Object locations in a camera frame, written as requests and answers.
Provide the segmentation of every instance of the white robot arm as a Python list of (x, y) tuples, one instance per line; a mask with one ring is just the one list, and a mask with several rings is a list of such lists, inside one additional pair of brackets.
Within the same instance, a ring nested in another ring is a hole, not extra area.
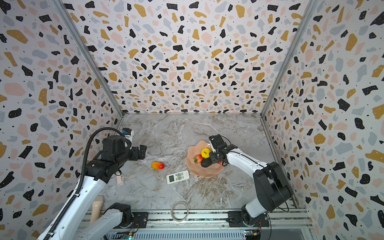
[(270, 164), (261, 162), (243, 153), (233, 144), (228, 146), (219, 134), (210, 136), (209, 142), (212, 152), (209, 153), (209, 158), (201, 162), (202, 167), (222, 161), (223, 166), (231, 164), (240, 168), (255, 182), (257, 197), (242, 207), (243, 221), (246, 225), (253, 225), (255, 217), (266, 211), (275, 210), (293, 196), (292, 188), (276, 162)]
[[(89, 146), (94, 136), (102, 130), (113, 130), (120, 135), (108, 136), (103, 140), (103, 150), (92, 161), (86, 164)], [(79, 182), (71, 197), (60, 210), (54, 221), (38, 237), (38, 240), (98, 240), (112, 228), (130, 227), (133, 222), (131, 207), (127, 204), (115, 203), (104, 215), (89, 227), (75, 236), (76, 230), (89, 209), (94, 198), (108, 183), (111, 176), (120, 171), (126, 161), (144, 159), (146, 146), (132, 147), (131, 129), (123, 129), (123, 133), (111, 127), (105, 127), (93, 133), (84, 153), (83, 168)], [(213, 151), (210, 157), (201, 162), (208, 167), (222, 161), (222, 164), (234, 165), (254, 179), (257, 197), (242, 207), (242, 219), (248, 226), (255, 224), (255, 219), (266, 211), (273, 211), (290, 197), (293, 192), (285, 178), (281, 167), (273, 162), (267, 164), (245, 153), (235, 145), (227, 145), (220, 135), (210, 136)]]

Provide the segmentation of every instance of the fruit bowl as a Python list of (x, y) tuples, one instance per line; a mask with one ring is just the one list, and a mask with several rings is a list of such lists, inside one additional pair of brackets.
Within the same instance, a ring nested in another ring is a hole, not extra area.
[(221, 172), (224, 167), (221, 164), (212, 164), (209, 167), (202, 167), (200, 163), (195, 164), (194, 157), (201, 154), (201, 150), (209, 148), (212, 151), (211, 145), (205, 141), (200, 141), (196, 146), (188, 148), (188, 155), (185, 158), (185, 164), (188, 166), (192, 174), (199, 177), (213, 177), (214, 175)]

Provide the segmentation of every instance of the terrazzo pattern wall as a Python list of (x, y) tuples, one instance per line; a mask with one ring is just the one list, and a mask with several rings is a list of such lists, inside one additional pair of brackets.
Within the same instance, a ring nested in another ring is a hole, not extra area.
[(319, 239), (384, 239), (383, 3), (319, 1), (265, 116)]
[(124, 112), (258, 112), (304, 0), (65, 0)]
[(0, 7), (0, 239), (35, 239), (118, 119), (51, 2)]

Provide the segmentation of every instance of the red fruit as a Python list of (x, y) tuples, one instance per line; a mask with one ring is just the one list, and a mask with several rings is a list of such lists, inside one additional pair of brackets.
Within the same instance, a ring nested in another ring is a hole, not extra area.
[(201, 163), (201, 161), (203, 161), (203, 160), (204, 160), (204, 158), (201, 156), (201, 154), (199, 154), (196, 157), (194, 157), (195, 164)]

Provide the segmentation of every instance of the remote control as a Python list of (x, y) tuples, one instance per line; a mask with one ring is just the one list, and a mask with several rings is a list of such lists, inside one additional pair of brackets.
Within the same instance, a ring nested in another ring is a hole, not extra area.
[(173, 184), (173, 183), (181, 182), (188, 179), (189, 179), (188, 170), (167, 175), (168, 184)]

